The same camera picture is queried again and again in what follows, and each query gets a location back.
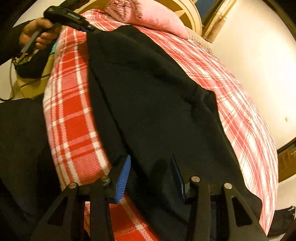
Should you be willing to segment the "black pants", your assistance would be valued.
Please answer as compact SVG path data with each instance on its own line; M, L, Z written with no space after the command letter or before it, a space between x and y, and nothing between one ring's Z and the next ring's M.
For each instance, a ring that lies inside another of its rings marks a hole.
M196 84L159 45L132 26L87 34L93 118L112 165L130 156L127 194L163 240L187 240L191 207L171 169L231 183L259 221L261 200L245 186L219 118L215 93Z

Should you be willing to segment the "pink folded blanket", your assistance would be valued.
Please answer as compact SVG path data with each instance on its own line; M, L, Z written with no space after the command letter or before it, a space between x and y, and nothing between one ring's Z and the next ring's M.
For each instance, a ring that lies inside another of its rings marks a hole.
M179 17L157 1L110 1L104 11L119 22L140 25L189 39Z

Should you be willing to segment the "red plaid bed sheet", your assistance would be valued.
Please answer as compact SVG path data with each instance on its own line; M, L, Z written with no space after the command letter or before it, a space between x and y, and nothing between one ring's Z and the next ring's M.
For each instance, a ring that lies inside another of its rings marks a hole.
M278 192L278 155L268 125L241 83L211 51L191 40L140 27L201 87L216 94L220 120L247 188L262 200L268 232ZM61 188L94 182L110 169L95 130L88 94L86 34L65 27L43 98L51 153Z

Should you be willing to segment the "cream wooden headboard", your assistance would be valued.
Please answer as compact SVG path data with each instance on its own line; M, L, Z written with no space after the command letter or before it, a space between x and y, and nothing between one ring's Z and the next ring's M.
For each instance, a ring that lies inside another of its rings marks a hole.
M183 24L193 30L195 33L202 35L202 20L198 9L195 6L196 1L191 0L156 0L173 11L183 22ZM90 9L104 10L109 3L108 0L92 0L75 10L76 13L82 14Z

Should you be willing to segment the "striped grey pillow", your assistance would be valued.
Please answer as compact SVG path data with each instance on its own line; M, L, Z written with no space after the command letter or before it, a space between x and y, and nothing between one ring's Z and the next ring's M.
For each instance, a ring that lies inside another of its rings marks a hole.
M212 44L210 42L208 42L207 40L205 40L204 38L202 38L198 33L194 32L193 30L191 30L190 28L186 27L186 30L188 32L189 35L189 40L193 41L199 45L202 46L202 48L206 49L207 51L209 51L210 53L212 53Z

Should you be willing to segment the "dark window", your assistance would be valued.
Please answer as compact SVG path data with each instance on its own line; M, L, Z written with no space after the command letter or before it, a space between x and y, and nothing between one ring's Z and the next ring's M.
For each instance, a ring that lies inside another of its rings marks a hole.
M205 26L221 5L222 0L197 0L195 6L200 14L202 24Z

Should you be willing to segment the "right beige curtain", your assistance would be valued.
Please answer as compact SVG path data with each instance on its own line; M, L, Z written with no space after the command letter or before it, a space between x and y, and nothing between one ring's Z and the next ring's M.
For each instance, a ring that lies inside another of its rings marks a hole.
M236 0L226 0L214 4L204 22L202 37L205 40L210 43L215 41L236 2Z

